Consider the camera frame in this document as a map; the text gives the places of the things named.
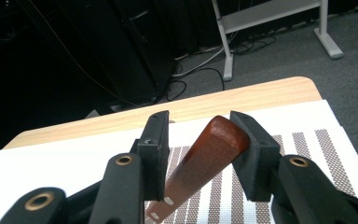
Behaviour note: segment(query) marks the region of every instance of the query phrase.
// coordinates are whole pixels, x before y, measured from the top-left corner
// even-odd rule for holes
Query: metal stand
[[[273,0],[221,17],[216,0],[212,0],[219,33],[226,53],[224,80],[232,79],[233,55],[230,52],[226,34],[249,28],[268,21],[277,20],[315,7],[320,8],[320,26],[315,29],[331,59],[344,56],[341,49],[327,33],[328,0]]]

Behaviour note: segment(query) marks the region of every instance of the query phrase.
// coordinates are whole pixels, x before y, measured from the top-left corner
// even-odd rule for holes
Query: black cable
[[[234,50],[232,50],[231,52],[234,55],[248,55],[248,54],[252,54],[255,52],[260,51],[261,49],[273,44],[276,42],[277,38],[275,36],[267,36],[264,39],[272,39],[272,41],[267,42],[267,41],[263,41],[263,40],[253,40],[250,42],[240,42],[240,44],[238,44]]]
[[[171,101],[177,99],[179,96],[181,96],[181,95],[185,92],[185,90],[186,90],[186,88],[187,88],[187,84],[186,84],[184,81],[180,80],[180,79],[182,79],[182,78],[184,78],[184,77],[187,77],[187,76],[189,76],[189,75],[191,75],[191,74],[194,74],[194,73],[196,73],[196,72],[202,71],[202,70],[213,70],[213,71],[215,71],[215,72],[219,75],[219,77],[220,77],[220,80],[221,80],[221,82],[222,82],[222,89],[223,89],[223,91],[226,90],[225,81],[224,81],[224,79],[223,79],[223,76],[222,76],[222,74],[221,74],[217,69],[214,69],[214,68],[200,68],[200,69],[194,70],[193,72],[191,72],[191,73],[189,73],[189,74],[187,74],[187,75],[185,75],[185,76],[183,76],[183,77],[179,77],[179,78],[176,78],[175,80],[171,81],[170,84],[171,84],[171,83],[183,83],[185,86],[184,86],[184,88],[181,90],[181,92],[179,92],[179,93],[178,93],[175,97],[173,97],[172,99],[170,99],[170,98],[168,97],[168,93],[166,92],[165,98],[167,99],[167,101],[171,102]]]
[[[187,88],[187,84],[186,84],[184,81],[181,81],[181,80],[172,81],[172,82],[170,82],[170,84],[171,84],[171,83],[183,83],[185,86],[184,86],[183,89],[182,89],[175,97],[173,97],[172,99],[170,99],[170,98],[168,97],[168,93],[165,92],[165,99],[167,99],[168,102],[174,101],[176,98],[178,98],[179,96],[181,96],[181,95],[185,92],[185,90],[186,90],[186,88]]]
[[[200,68],[200,69],[197,69],[194,72],[199,72],[199,71],[202,71],[202,70],[213,70],[213,71],[215,71],[220,77],[220,81],[222,82],[223,91],[226,90],[225,80],[223,80],[222,74],[217,69],[214,69],[214,68]]]

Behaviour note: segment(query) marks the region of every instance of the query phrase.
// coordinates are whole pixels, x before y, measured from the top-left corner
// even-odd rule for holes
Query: screw hole
[[[290,162],[298,167],[308,167],[310,165],[308,161],[299,157],[290,158]]]
[[[24,207],[28,211],[36,211],[49,205],[54,199],[54,194],[50,191],[40,193],[28,200]]]
[[[123,156],[116,159],[117,165],[128,165],[132,163],[132,157],[131,156]]]

